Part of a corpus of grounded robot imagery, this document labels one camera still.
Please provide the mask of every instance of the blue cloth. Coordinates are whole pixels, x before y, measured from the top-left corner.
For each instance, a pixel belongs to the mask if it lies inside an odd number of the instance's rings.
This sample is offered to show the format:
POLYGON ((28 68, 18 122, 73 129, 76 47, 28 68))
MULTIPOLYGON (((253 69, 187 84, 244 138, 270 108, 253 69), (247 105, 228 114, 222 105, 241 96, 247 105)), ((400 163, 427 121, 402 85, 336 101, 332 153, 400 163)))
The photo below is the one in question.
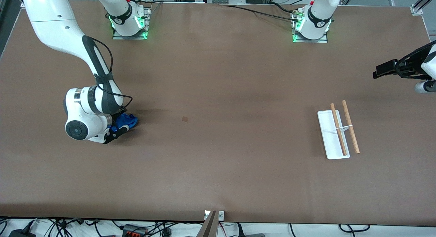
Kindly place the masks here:
MULTIPOLYGON (((125 113, 122 113, 117 119, 116 119, 116 125, 118 127, 122 127, 123 125, 128 125, 129 129, 132 129, 132 127, 134 127, 137 122, 138 122, 138 118, 136 118, 133 114, 130 115, 126 115, 125 113)), ((112 125, 112 127, 110 127, 113 131, 117 131, 118 129, 116 128, 115 125, 112 125)))

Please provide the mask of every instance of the table surface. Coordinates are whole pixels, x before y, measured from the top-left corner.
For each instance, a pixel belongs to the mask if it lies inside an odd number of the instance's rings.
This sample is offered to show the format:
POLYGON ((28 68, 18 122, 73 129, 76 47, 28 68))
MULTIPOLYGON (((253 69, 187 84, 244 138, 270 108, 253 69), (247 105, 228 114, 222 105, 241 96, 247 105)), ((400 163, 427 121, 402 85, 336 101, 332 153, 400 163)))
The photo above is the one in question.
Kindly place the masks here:
POLYGON ((98 2, 72 7, 139 124, 108 145, 70 139, 62 99, 94 78, 23 11, 0 62, 1 215, 435 225, 435 96, 372 79, 428 43, 409 8, 339 7, 329 43, 305 44, 288 21, 211 4, 163 4, 148 40, 111 40, 98 2), (316 113, 343 99, 361 154, 331 161, 316 113))

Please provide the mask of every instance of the wooden stick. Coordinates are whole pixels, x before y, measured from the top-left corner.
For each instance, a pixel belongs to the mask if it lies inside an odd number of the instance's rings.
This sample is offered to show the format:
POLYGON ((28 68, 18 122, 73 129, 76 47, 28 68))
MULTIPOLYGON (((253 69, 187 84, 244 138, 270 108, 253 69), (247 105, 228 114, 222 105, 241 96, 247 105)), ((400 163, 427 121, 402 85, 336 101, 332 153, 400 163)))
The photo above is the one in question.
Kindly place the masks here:
POLYGON ((338 137, 339 137, 339 143, 341 144, 342 155, 346 156, 347 149, 345 148, 344 138, 342 137, 342 131, 340 129, 338 129, 339 128, 339 120, 338 120, 338 116, 336 115, 336 109, 334 107, 334 104, 330 104, 330 108, 331 108, 331 112, 333 113, 334 125, 336 127, 336 133, 338 134, 338 137))
MULTIPOLYGON (((345 118, 347 119, 347 125, 353 125, 352 120, 350 118, 350 113, 348 112, 347 102, 345 100, 342 101, 342 105, 344 106, 345 118)), ((357 154, 360 153, 359 146, 357 145, 356 135, 354 133, 354 127, 350 126, 350 135, 353 141, 353 147, 355 148, 355 152, 357 154)))

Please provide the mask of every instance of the red wire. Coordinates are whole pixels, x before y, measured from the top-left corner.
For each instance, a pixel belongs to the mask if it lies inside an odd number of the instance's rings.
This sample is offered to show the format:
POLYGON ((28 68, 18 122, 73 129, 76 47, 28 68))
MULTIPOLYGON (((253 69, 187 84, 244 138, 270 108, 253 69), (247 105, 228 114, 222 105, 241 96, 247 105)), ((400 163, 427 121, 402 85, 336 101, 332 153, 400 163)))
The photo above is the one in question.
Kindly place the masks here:
POLYGON ((224 226, 221 223, 219 223, 219 225, 221 226, 222 232, 224 233, 224 237, 227 237, 227 234, 225 233, 225 230, 224 230, 224 226))

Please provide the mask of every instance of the white floor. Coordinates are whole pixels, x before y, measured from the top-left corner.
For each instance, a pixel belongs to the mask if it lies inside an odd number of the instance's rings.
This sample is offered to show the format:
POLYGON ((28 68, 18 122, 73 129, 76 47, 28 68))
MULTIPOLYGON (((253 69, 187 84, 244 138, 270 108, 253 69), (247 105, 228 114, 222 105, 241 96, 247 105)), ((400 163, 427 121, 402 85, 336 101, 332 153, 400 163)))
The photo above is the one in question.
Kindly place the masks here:
MULTIPOLYGON (((15 229, 23 229, 31 219, 10 219, 7 220, 8 225, 1 235, 2 237, 9 236, 9 233, 15 229)), ((140 222, 140 221, 115 221, 118 225, 134 224, 137 226, 149 226, 154 222, 140 222)), ((230 226, 225 226, 227 237, 238 234, 238 226, 235 223, 225 223, 230 226)), ((36 220, 32 227, 31 233, 36 234, 37 237, 44 236, 47 229, 50 227, 49 220, 36 220)), ((292 237, 289 224, 287 223, 241 223, 244 234, 265 234, 266 237, 292 237)), ((342 232, 336 224, 292 224, 296 237, 351 237, 352 234, 342 232)), ((363 229, 366 226, 352 225, 353 229, 363 229)), ((98 231, 101 235, 115 235, 121 237, 122 231, 117 228, 111 221, 100 221, 97 223, 98 231)), ((178 224, 171 227, 172 237, 195 237, 201 228, 199 224, 178 224)), ((68 231, 73 237, 98 237, 94 226, 87 226, 86 224, 78 225, 72 223, 67 227, 68 231)), ((53 231, 51 236, 55 237, 56 231, 53 231)), ((366 232, 355 233, 356 237, 436 237, 436 227, 411 227, 411 226, 380 226, 373 225, 366 232)), ((224 237, 221 228, 218 230, 218 237, 224 237)))

